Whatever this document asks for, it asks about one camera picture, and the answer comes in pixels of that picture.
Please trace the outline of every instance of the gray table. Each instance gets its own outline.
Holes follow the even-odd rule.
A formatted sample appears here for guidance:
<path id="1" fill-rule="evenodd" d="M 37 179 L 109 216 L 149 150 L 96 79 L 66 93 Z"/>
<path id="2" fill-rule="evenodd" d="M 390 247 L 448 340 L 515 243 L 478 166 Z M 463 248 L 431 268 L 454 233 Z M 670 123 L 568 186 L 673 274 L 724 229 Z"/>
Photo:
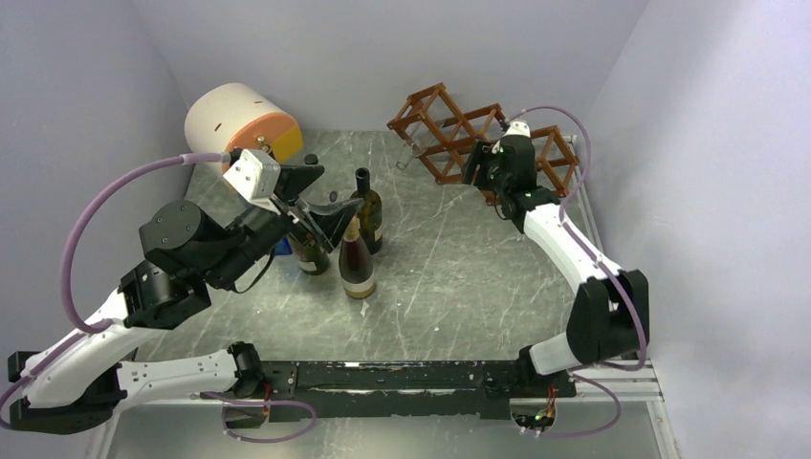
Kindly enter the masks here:
<path id="1" fill-rule="evenodd" d="M 326 168 L 316 198 L 329 189 L 348 197 L 354 170 L 371 170 L 385 226 L 375 294 L 362 301 L 343 293 L 338 251 L 333 267 L 315 277 L 292 257 L 277 257 L 250 292 L 212 291 L 209 309 L 147 343 L 139 360 L 205 355 L 237 340 L 253 343 L 263 360 L 514 359 L 563 330 L 573 295 L 562 274 L 474 187 L 438 186 L 418 161 L 398 169 L 410 150 L 391 132 L 307 131 L 304 145 L 292 162 L 315 153 Z M 204 166 L 187 198 L 223 225 L 244 206 Z M 581 202 L 569 215 L 591 233 Z"/>

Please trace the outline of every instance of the table surface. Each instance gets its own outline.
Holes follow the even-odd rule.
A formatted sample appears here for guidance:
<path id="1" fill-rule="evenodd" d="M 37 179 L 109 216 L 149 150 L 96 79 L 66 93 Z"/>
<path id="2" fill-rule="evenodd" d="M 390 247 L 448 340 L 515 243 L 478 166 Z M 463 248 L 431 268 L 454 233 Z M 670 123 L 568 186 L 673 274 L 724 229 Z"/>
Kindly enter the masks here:
<path id="1" fill-rule="evenodd" d="M 574 297 L 563 275 L 474 187 L 438 186 L 419 161 L 398 169 L 410 149 L 391 132 L 305 131 L 304 145 L 291 163 L 315 153 L 326 169 L 306 195 L 313 202 L 325 203 L 333 189 L 347 198 L 355 169 L 371 171 L 384 205 L 376 292 L 366 300 L 344 294 L 338 251 L 319 276 L 302 273 L 292 256 L 277 257 L 246 294 L 212 290 L 210 308 L 142 346 L 137 360 L 205 355 L 238 340 L 266 361 L 511 360 L 564 330 Z M 244 209 L 205 165 L 195 168 L 186 197 L 221 225 Z M 594 234 L 583 200 L 568 214 Z"/>

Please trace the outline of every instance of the gray wall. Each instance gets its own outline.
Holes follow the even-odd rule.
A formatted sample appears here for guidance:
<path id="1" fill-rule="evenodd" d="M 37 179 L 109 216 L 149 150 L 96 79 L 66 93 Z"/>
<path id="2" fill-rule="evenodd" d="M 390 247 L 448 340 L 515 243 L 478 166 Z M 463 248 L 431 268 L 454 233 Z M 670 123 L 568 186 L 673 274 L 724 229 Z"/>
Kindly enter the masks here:
<path id="1" fill-rule="evenodd" d="M 0 0 L 3 361 L 70 331 L 57 279 L 68 230 L 104 185 L 136 165 L 187 150 L 185 112 L 129 1 Z M 188 172 L 146 177 L 102 209 L 77 256 L 75 296 L 83 315 L 142 259 L 138 225 L 182 194 Z M 82 457 L 86 442 L 87 435 L 0 431 L 0 457 Z"/>
<path id="2" fill-rule="evenodd" d="M 652 0 L 587 120 L 597 223 L 650 280 L 685 458 L 811 451 L 809 22 L 802 2 Z"/>
<path id="3" fill-rule="evenodd" d="M 242 81 L 303 126 L 385 130 L 408 94 L 439 81 L 463 110 L 585 114 L 647 0 L 134 3 L 188 104 Z"/>

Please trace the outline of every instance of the purple cable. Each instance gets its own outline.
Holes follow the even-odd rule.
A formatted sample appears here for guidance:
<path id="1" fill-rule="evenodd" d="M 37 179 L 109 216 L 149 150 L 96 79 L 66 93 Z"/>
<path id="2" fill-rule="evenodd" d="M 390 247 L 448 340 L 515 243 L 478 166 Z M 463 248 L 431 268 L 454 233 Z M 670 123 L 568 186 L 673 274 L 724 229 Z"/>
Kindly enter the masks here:
<path id="1" fill-rule="evenodd" d="M 252 438 L 252 437 L 244 437 L 244 436 L 236 434 L 232 430 L 230 430 L 228 428 L 228 423 L 226 422 L 226 410 L 223 409 L 221 419 L 223 421 L 224 433 L 226 435 L 230 436 L 231 438 L 233 438 L 234 440 L 239 440 L 239 441 L 242 441 L 242 442 L 247 442 L 247 443 L 281 443 L 281 442 L 286 442 L 288 440 L 293 440 L 294 438 L 298 438 L 301 435 L 304 435 L 305 433 L 309 432 L 310 429 L 312 429 L 316 425 L 316 420 L 318 419 L 318 416 L 316 414 L 316 409 L 313 408 L 312 406 L 310 406 L 309 404 L 304 403 L 304 402 L 296 402 L 294 400 L 268 400 L 268 401 L 261 401 L 261 402 L 259 402 L 259 401 L 250 401 L 250 400 L 233 400 L 233 399 L 223 397 L 222 395 L 220 395 L 220 394 L 218 394 L 216 392 L 204 392 L 204 394 L 208 395 L 212 399 L 217 399 L 217 400 L 219 400 L 221 402 L 225 402 L 227 404 L 234 404 L 234 405 L 238 405 L 238 406 L 267 406 L 267 407 L 270 407 L 270 406 L 296 406 L 296 407 L 299 407 L 299 408 L 304 408 L 307 411 L 310 411 L 310 414 L 312 415 L 312 418 L 310 419 L 310 423 L 307 426 L 305 426 L 302 430 L 299 430 L 298 432 L 294 432 L 294 433 L 291 433 L 290 435 L 286 435 L 284 437 L 278 437 L 278 438 Z"/>
<path id="2" fill-rule="evenodd" d="M 105 330 L 112 323 L 113 323 L 113 321 L 111 319 L 106 318 L 106 319 L 103 319 L 103 320 L 100 320 L 100 321 L 94 323 L 93 326 L 94 327 L 102 327 L 101 330 Z M 6 403 L 9 401 L 11 396 L 14 395 L 14 393 L 17 390 L 19 390 L 20 387 L 22 387 L 23 385 L 27 384 L 30 381 L 33 381 L 33 379 L 35 379 L 37 376 L 39 376 L 40 373 L 42 373 L 42 370 L 44 370 L 48 365 L 50 365 L 59 356 L 64 354 L 65 351 L 70 349 L 71 346 L 73 346 L 77 341 L 79 341 L 80 339 L 82 339 L 82 337 L 85 337 L 85 336 L 86 336 L 86 334 L 81 333 L 81 332 L 77 332 L 77 333 L 74 333 L 74 334 L 70 335 L 70 337 L 65 339 L 61 344 L 59 344 L 54 349 L 53 352 L 48 354 L 48 356 L 46 356 L 45 359 L 43 359 L 40 363 L 35 365 L 34 368 L 32 368 L 30 376 L 24 376 L 24 377 L 20 378 L 19 380 L 17 380 L 14 384 L 12 384 L 11 387 L 9 387 L 9 389 L 6 390 L 6 392 L 4 392 L 2 396 L 0 396 L 0 412 L 3 411 L 3 406 L 6 405 Z M 11 424 L 7 423 L 2 417 L 0 417 L 0 427 L 4 428 L 6 430 L 11 430 Z"/>
<path id="3" fill-rule="evenodd" d="M 628 308 L 628 313 L 631 315 L 631 320 L 633 321 L 634 328 L 636 329 L 636 335 L 637 335 L 637 338 L 639 339 L 639 360 L 635 364 L 626 366 L 626 365 L 620 365 L 618 363 L 613 363 L 613 362 L 610 362 L 610 361 L 604 361 L 602 364 L 605 365 L 605 366 L 609 366 L 611 368 L 617 368 L 617 369 L 625 370 L 625 371 L 640 370 L 640 369 L 645 367 L 645 361 L 647 360 L 647 342 L 645 340 L 645 330 L 642 327 L 642 321 L 639 319 L 639 314 L 636 311 L 636 307 L 634 307 L 633 301 L 631 301 L 630 295 L 625 290 L 623 285 L 620 283 L 620 280 L 617 279 L 617 276 L 615 276 L 604 265 L 604 263 L 600 260 L 600 258 L 597 256 L 596 253 L 594 253 L 591 249 L 589 249 L 589 247 L 586 245 L 585 241 L 583 241 L 582 239 L 580 239 L 578 237 L 578 235 L 575 233 L 575 231 L 569 226 L 568 220 L 566 220 L 566 218 L 565 218 L 566 217 L 566 213 L 565 213 L 566 212 L 566 207 L 569 205 L 569 203 L 572 201 L 572 199 L 574 199 L 574 197 L 578 193 L 578 191 L 580 191 L 580 189 L 582 188 L 583 184 L 585 183 L 586 179 L 588 178 L 589 169 L 591 168 L 590 167 L 590 165 L 591 165 L 591 139 L 589 139 L 589 137 L 588 137 L 588 131 L 586 131 L 585 126 L 583 125 L 583 123 L 573 113 L 569 112 L 568 110 L 566 110 L 564 108 L 557 107 L 557 106 L 554 106 L 554 105 L 540 105 L 538 107 L 532 107 L 532 108 L 527 108 L 527 109 L 521 110 L 521 112 L 519 114 L 517 114 L 514 117 L 510 118 L 510 121 L 515 120 L 516 118 L 520 117 L 521 115 L 523 115 L 525 113 L 533 112 L 533 111 L 536 111 L 536 110 L 543 110 L 543 109 L 554 110 L 554 111 L 562 113 L 563 115 L 568 117 L 569 120 L 573 121 L 578 126 L 578 128 L 580 129 L 580 131 L 581 131 L 581 133 L 583 135 L 583 141 L 585 142 L 585 161 L 584 161 L 584 165 L 583 165 L 583 169 L 582 169 L 581 179 L 575 184 L 574 188 L 572 188 L 572 191 L 568 195 L 566 195 L 566 197 L 563 198 L 563 201 L 560 203 L 560 209 L 558 211 L 558 218 L 562 222 L 563 229 L 566 230 L 567 233 L 569 233 L 569 235 L 572 237 L 572 239 L 578 244 L 578 246 L 581 247 L 581 249 L 583 249 L 583 251 L 586 253 L 586 255 L 588 255 L 588 257 L 591 258 L 591 260 L 595 263 L 595 265 L 598 268 L 600 268 L 600 270 L 603 271 L 603 273 L 605 273 L 605 275 L 608 277 L 608 280 L 611 282 L 611 284 L 614 286 L 614 288 L 617 289 L 617 293 L 620 294 L 620 298 L 623 300 L 623 302 L 625 303 L 625 306 Z"/>
<path id="4" fill-rule="evenodd" d="M 71 229 L 71 233 L 68 235 L 68 240 L 65 243 L 65 249 L 62 252 L 62 261 L 60 264 L 59 274 L 62 307 L 65 309 L 65 314 L 68 316 L 71 323 L 73 323 L 74 327 L 89 335 L 104 331 L 104 328 L 88 325 L 84 322 L 84 320 L 81 319 L 77 312 L 76 305 L 74 304 L 74 296 L 71 290 L 71 271 L 74 264 L 74 256 L 76 255 L 79 238 L 87 228 L 87 224 L 90 223 L 90 219 L 93 218 L 93 215 L 96 214 L 101 205 L 110 199 L 110 196 L 112 196 L 113 193 L 121 189 L 126 184 L 154 170 L 169 167 L 171 165 L 217 163 L 224 161 L 224 158 L 226 157 L 226 153 L 189 153 L 142 165 L 141 167 L 120 176 L 115 182 L 108 185 L 101 191 L 101 193 L 99 193 L 98 196 L 96 196 L 96 198 L 93 199 L 93 201 L 90 202 L 87 208 L 81 212 L 81 215 L 79 215 L 78 220 L 73 229 Z"/>

